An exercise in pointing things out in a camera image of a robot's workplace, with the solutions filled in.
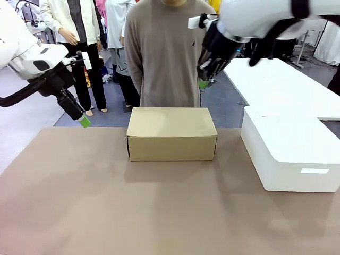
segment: taupe long-sleeve shirt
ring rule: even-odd
[[[188,18],[212,14],[203,0],[169,7],[141,0],[127,15],[125,51],[141,107],[200,107],[197,62],[205,31],[188,29]]]

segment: pink garment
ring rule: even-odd
[[[105,10],[106,0],[96,0],[96,6],[100,15],[104,18],[104,24],[107,27],[106,10]]]

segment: neck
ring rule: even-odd
[[[161,2],[170,7],[180,7],[187,3],[188,0],[161,0]]]

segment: box handle cutout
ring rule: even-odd
[[[329,169],[303,168],[301,174],[327,174]]]

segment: white storage bin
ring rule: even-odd
[[[241,137],[268,191],[336,192],[340,140],[317,118],[248,106]]]

